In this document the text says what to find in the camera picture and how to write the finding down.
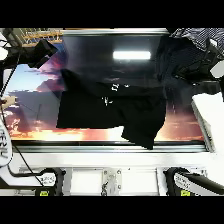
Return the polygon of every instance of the striped cloth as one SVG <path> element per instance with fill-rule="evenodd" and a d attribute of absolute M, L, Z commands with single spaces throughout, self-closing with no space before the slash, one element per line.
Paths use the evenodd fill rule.
<path fill-rule="evenodd" d="M 207 38 L 217 41 L 220 54 L 218 58 L 224 56 L 224 28 L 178 28 L 171 37 L 186 37 L 191 40 L 194 45 L 202 51 L 206 51 Z"/>

